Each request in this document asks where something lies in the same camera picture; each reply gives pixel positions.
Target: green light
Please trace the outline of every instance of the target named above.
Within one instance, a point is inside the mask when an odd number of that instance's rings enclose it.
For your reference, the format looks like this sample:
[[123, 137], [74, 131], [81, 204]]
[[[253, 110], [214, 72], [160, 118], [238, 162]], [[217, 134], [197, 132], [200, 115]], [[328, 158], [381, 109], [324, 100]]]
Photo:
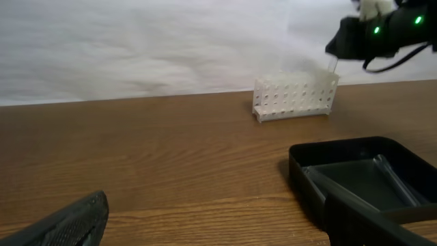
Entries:
[[418, 16], [417, 18], [416, 18], [416, 20], [414, 21], [414, 23], [417, 25], [417, 24], [420, 24], [420, 23], [422, 23], [423, 22], [423, 17], [422, 16]]

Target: black cable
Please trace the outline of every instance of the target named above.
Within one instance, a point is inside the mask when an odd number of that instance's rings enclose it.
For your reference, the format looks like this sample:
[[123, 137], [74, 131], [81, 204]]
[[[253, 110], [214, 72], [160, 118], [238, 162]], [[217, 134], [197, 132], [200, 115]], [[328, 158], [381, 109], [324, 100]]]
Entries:
[[364, 61], [363, 64], [363, 69], [366, 72], [370, 72], [370, 73], [379, 73], [379, 72], [385, 72], [387, 70], [396, 68], [399, 65], [402, 65], [404, 62], [408, 61], [409, 59], [411, 59], [412, 57], [414, 57], [415, 55], [419, 54], [421, 51], [423, 51], [426, 47], [428, 47], [429, 45], [431, 45], [431, 42], [428, 42], [422, 46], [417, 47], [415, 50], [411, 51], [409, 54], [407, 54], [404, 58], [400, 59], [399, 61], [397, 61], [396, 63], [394, 63], [391, 66], [388, 66], [386, 68], [381, 68], [381, 69], [377, 69], [377, 70], [368, 70], [367, 66], [369, 65], [369, 63], [371, 61], [373, 61], [373, 59], [375, 59], [375, 57], [371, 58], [371, 59], [366, 59]]

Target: white sheet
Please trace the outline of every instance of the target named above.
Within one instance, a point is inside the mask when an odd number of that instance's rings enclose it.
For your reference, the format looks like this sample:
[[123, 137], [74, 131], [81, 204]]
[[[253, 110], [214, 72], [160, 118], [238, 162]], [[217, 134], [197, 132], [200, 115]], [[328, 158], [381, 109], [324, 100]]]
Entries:
[[[346, 14], [348, 0], [3, 0], [0, 105], [251, 90], [280, 67], [326, 67]], [[342, 84], [435, 79], [433, 59], [337, 72]]]

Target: wood grain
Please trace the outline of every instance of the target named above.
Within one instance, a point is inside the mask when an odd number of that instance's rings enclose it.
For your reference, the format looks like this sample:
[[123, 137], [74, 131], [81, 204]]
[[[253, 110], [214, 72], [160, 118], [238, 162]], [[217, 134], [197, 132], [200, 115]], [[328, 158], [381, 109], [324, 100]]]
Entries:
[[263, 124], [251, 92], [0, 107], [0, 237], [103, 189], [102, 245], [328, 243], [283, 178], [287, 149], [381, 135], [435, 165], [436, 92], [341, 86], [330, 116]]

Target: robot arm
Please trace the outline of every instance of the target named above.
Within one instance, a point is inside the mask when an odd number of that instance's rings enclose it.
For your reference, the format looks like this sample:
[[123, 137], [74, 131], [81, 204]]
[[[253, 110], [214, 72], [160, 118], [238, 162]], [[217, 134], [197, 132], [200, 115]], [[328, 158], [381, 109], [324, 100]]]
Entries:
[[395, 11], [361, 20], [346, 17], [341, 20], [335, 37], [326, 52], [338, 59], [364, 60], [363, 68], [376, 57], [394, 57], [404, 46], [424, 43], [397, 63], [380, 70], [383, 72], [406, 62], [428, 46], [437, 51], [437, 0], [409, 0]]

